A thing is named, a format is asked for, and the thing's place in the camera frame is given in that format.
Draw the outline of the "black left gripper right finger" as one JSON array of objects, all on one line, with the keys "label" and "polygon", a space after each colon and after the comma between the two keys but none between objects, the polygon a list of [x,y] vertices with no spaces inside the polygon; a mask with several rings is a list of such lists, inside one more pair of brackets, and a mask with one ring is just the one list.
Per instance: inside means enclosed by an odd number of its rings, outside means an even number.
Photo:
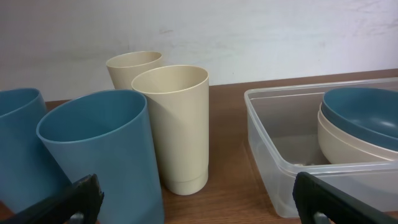
[{"label": "black left gripper right finger", "polygon": [[307,172],[296,175],[292,195],[302,224],[397,224],[397,219]]}]

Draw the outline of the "blue bowl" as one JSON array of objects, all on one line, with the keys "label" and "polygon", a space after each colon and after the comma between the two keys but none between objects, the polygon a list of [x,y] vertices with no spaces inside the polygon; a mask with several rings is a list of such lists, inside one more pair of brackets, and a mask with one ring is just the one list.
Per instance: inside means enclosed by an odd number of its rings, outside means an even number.
[{"label": "blue bowl", "polygon": [[342,131],[371,144],[397,150],[397,92],[346,87],[326,92],[322,112]]}]

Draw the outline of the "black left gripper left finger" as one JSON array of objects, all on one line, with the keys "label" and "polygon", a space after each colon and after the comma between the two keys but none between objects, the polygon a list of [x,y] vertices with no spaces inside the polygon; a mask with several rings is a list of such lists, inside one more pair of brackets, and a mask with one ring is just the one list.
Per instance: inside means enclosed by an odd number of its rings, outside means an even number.
[{"label": "black left gripper left finger", "polygon": [[1,224],[65,223],[77,213],[83,224],[98,220],[104,192],[96,174],[90,174],[29,208],[1,222]]}]

